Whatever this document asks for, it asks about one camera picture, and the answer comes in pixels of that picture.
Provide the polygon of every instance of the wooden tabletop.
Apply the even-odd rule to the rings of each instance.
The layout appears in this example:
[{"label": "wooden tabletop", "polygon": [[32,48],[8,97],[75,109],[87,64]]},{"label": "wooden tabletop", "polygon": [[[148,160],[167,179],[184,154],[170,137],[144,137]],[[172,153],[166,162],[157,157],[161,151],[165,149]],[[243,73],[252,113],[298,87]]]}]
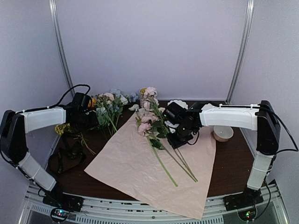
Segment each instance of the wooden tabletop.
[{"label": "wooden tabletop", "polygon": [[[165,106],[167,102],[160,102],[161,106]],[[128,110],[128,106],[124,109],[122,117],[119,120],[118,128],[121,127],[133,115]],[[88,146],[96,153],[99,153],[106,144],[107,140],[100,131],[88,131],[84,133]],[[69,139],[72,146],[75,140]],[[62,141],[57,145],[64,147]],[[116,199],[116,200],[134,200],[134,198],[92,178],[84,169],[95,158],[86,147],[83,152],[87,158],[83,164],[75,167],[60,175],[50,172],[63,185],[64,192],[81,196]],[[64,159],[66,165],[72,166],[74,161]],[[247,143],[239,128],[234,128],[234,136],[225,143],[216,142],[216,156],[213,168],[212,179],[208,196],[220,196],[224,194],[232,194],[243,191],[253,164],[253,156],[247,146]]]}]

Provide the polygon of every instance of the bowl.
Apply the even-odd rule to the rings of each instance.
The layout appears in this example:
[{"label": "bowl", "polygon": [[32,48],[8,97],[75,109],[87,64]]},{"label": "bowl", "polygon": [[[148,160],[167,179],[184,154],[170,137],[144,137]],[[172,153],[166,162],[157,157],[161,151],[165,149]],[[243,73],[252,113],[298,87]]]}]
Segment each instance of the bowl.
[{"label": "bowl", "polygon": [[234,130],[229,126],[214,126],[213,135],[217,141],[227,142],[234,135]]}]

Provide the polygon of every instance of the pink wrapping paper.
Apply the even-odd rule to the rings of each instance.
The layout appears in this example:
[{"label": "pink wrapping paper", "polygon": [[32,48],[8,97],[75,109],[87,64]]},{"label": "pink wrapping paper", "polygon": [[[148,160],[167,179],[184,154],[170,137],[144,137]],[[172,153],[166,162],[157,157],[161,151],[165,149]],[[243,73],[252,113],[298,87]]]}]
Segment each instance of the pink wrapping paper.
[{"label": "pink wrapping paper", "polygon": [[[194,182],[164,150],[158,151],[163,164],[178,184],[175,187],[146,137],[137,133],[135,117],[134,114],[114,134],[85,172],[159,210],[201,219],[216,151],[211,128],[200,129],[200,137],[195,145],[180,148],[198,182]],[[176,157],[167,140],[161,142]]]}]

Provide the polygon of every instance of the white wall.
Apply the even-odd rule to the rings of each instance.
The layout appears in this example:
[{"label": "white wall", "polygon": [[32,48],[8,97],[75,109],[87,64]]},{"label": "white wall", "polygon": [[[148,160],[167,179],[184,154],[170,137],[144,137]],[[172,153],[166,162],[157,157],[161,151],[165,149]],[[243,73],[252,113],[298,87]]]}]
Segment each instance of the white wall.
[{"label": "white wall", "polygon": [[[252,30],[233,104],[271,102],[299,144],[299,1],[255,1]],[[256,133],[248,133],[256,145]],[[293,145],[281,132],[280,148]],[[292,224],[299,223],[299,153],[278,154],[275,178]]]},{"label": "white wall", "polygon": [[162,99],[225,99],[246,0],[57,0],[74,83],[91,94],[154,86]]},{"label": "white wall", "polygon": [[[47,0],[0,1],[0,118],[5,110],[56,103],[67,90]],[[45,165],[53,128],[27,136],[32,155]],[[28,181],[0,158],[0,223],[19,215]]]}]

